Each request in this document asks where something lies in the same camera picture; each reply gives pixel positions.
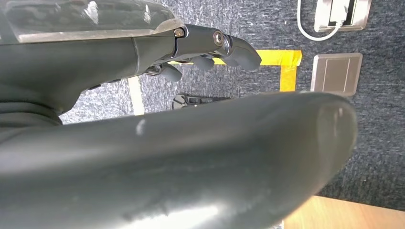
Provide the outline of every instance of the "dark gray robotic arm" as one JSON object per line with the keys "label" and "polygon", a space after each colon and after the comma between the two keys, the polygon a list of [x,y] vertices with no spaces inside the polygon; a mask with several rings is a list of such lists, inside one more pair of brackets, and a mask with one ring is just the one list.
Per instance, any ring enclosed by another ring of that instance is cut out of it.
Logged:
{"label": "dark gray robotic arm", "polygon": [[331,94],[63,126],[58,115],[101,83],[179,80],[170,61],[251,70],[260,57],[149,1],[5,0],[0,9],[1,229],[267,229],[351,155],[354,110]]}

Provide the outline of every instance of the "white cable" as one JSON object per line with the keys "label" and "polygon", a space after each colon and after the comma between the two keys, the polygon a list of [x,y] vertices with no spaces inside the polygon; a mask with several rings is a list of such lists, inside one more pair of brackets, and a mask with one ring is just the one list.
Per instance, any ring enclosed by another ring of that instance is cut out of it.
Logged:
{"label": "white cable", "polygon": [[298,3],[297,3],[298,29],[299,29],[299,31],[301,31],[302,35],[304,35],[306,38],[316,41],[316,42],[325,41],[325,40],[331,38],[333,35],[335,35],[338,32],[338,30],[342,27],[343,23],[344,23],[344,20],[340,21],[340,22],[336,22],[335,29],[330,34],[328,34],[324,37],[313,37],[313,36],[309,35],[307,32],[305,32],[305,30],[302,28],[302,25],[301,25],[301,0],[298,0]]}

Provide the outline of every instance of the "black object on floor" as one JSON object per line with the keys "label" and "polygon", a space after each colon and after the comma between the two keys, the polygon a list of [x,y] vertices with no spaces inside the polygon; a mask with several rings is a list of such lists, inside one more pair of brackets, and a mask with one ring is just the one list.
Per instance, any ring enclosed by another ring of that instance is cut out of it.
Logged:
{"label": "black object on floor", "polygon": [[187,94],[180,93],[174,97],[173,102],[171,103],[171,108],[172,110],[177,110],[185,107],[210,104],[228,99],[230,98],[210,98],[210,97],[190,96]]}

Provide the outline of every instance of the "gray carpet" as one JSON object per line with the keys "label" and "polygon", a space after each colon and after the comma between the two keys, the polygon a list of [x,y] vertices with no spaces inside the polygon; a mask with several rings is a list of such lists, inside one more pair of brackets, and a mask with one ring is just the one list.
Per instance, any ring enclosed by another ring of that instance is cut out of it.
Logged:
{"label": "gray carpet", "polygon": [[[405,210],[405,24],[402,0],[373,0],[366,30],[338,33],[312,42],[297,28],[297,0],[163,0],[185,23],[210,26],[248,40],[257,49],[302,50],[297,90],[309,90],[313,57],[323,53],[361,52],[363,65],[352,102],[359,119],[358,145],[347,166],[320,195]],[[302,21],[313,31],[316,0],[303,0]],[[255,72],[215,66],[202,72],[180,69],[184,78],[170,83],[142,77],[148,113],[168,110],[175,94],[243,97],[279,89],[280,67]],[[65,114],[65,123],[132,114],[126,81],[85,93]]]}
{"label": "gray carpet", "polygon": [[72,124],[133,114],[128,80],[121,80],[82,93],[73,109],[60,118],[64,124]]}

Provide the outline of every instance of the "robotic hand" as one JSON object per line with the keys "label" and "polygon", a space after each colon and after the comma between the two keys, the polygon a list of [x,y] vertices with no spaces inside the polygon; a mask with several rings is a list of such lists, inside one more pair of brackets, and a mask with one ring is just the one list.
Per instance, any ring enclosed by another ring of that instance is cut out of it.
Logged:
{"label": "robotic hand", "polygon": [[254,48],[246,41],[223,34],[218,29],[187,24],[184,28],[174,30],[176,37],[172,56],[164,59],[164,63],[155,64],[147,69],[146,74],[162,74],[171,81],[178,81],[182,74],[169,60],[181,63],[192,62],[202,70],[213,67],[212,58],[220,58],[230,66],[241,66],[246,70],[259,67],[261,58]]}
{"label": "robotic hand", "polygon": [[102,83],[144,73],[178,81],[171,61],[209,69],[217,57],[247,70],[261,62],[244,40],[145,0],[5,0],[0,22],[0,101],[57,115]]}

